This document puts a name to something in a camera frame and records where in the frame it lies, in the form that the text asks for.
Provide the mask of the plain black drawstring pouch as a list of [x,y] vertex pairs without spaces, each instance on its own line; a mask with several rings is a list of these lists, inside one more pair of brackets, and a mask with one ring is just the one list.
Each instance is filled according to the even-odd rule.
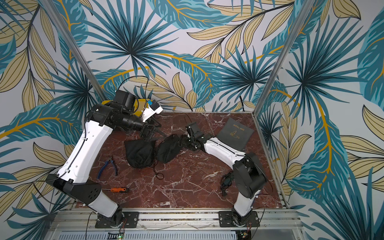
[[152,167],[155,177],[158,180],[164,179],[164,174],[159,173],[156,170],[156,166],[158,163],[169,163],[171,160],[173,160],[182,150],[182,148],[185,146],[185,140],[188,137],[186,135],[178,135],[178,134],[172,134],[168,137],[166,137],[155,149],[155,162],[154,166]]

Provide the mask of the black hair dryer pouch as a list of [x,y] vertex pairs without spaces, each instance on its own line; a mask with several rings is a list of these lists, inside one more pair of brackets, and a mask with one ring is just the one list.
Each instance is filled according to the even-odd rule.
[[125,141],[128,164],[135,169],[152,167],[155,159],[155,141],[144,139]]

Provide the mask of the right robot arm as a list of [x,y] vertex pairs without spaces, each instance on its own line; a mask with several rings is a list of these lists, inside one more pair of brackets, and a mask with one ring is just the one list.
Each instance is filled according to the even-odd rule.
[[256,196],[267,184],[265,170],[254,153],[244,153],[220,141],[217,137],[205,134],[196,122],[186,126],[187,136],[184,147],[192,151],[203,151],[212,155],[232,170],[239,190],[233,207],[234,217],[240,221],[250,216]]

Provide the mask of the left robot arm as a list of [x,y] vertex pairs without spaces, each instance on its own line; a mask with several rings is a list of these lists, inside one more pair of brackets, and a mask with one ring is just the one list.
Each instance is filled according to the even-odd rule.
[[89,175],[99,151],[115,128],[142,131],[150,125],[150,117],[163,111],[157,101],[148,100],[138,117],[134,115],[135,102],[135,95],[118,90],[112,101],[93,106],[70,157],[57,174],[50,174],[46,179],[48,185],[84,203],[115,226],[122,221],[120,206],[102,191],[98,183],[90,181]]

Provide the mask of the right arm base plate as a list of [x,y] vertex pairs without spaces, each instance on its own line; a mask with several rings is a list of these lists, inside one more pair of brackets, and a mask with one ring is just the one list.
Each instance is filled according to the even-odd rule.
[[240,216],[236,211],[220,211],[219,223],[221,228],[231,227],[259,227],[260,219],[255,211],[250,211],[245,216]]

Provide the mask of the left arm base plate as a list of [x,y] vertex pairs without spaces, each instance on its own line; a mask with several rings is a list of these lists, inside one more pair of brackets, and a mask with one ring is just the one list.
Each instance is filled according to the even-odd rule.
[[112,217],[107,218],[98,214],[96,229],[134,229],[137,227],[139,212],[118,212]]

